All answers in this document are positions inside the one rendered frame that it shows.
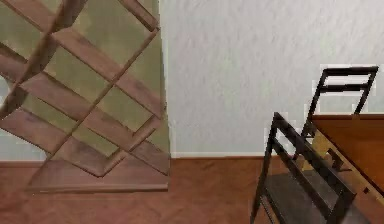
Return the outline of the brown wooden dining table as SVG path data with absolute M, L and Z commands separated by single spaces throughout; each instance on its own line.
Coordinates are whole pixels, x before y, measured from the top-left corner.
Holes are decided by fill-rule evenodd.
M 384 206 L 384 114 L 312 115 L 305 123 L 304 136 L 322 140 Z

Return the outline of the brown wooden lattice shelf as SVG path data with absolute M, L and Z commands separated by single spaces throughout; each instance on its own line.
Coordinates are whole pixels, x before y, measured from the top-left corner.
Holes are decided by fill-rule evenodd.
M 0 128 L 42 149 L 47 158 L 31 177 L 27 189 L 34 193 L 95 193 L 165 191 L 168 188 L 170 156 L 149 141 L 162 124 L 166 105 L 128 74 L 129 63 L 118 65 L 73 24 L 87 0 L 62 0 L 50 12 L 38 0 L 0 0 L 8 9 L 42 32 L 33 54 L 25 58 L 0 42 L 0 76 L 12 90 L 0 107 Z M 63 48 L 106 81 L 93 101 L 86 100 L 45 72 L 57 49 Z M 149 117 L 132 130 L 101 110 L 99 101 L 114 88 L 149 112 Z M 114 144 L 106 156 L 23 105 L 32 95 Z

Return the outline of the black slatted chair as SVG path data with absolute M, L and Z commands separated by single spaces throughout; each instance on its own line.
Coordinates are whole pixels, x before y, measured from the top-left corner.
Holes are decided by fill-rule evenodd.
M 311 100 L 309 111 L 307 113 L 306 121 L 303 125 L 301 135 L 305 138 L 313 138 L 317 128 L 312 122 L 317 103 L 320 95 L 330 92 L 358 92 L 361 91 L 359 103 L 354 111 L 354 114 L 359 114 L 363 109 L 363 106 L 368 98 L 373 82 L 378 73 L 379 67 L 375 66 L 352 66 L 352 67 L 341 67 L 341 68 L 325 68 L 322 71 L 319 82 L 316 86 L 315 93 Z M 325 81 L 329 77 L 347 77 L 347 76 L 367 76 L 368 79 L 365 83 L 347 83 L 347 84 L 326 84 Z
M 301 170 L 279 142 L 282 132 L 311 165 Z M 271 224 L 371 224 L 355 205 L 355 191 L 278 112 L 273 114 L 262 169 L 250 211 L 263 208 Z

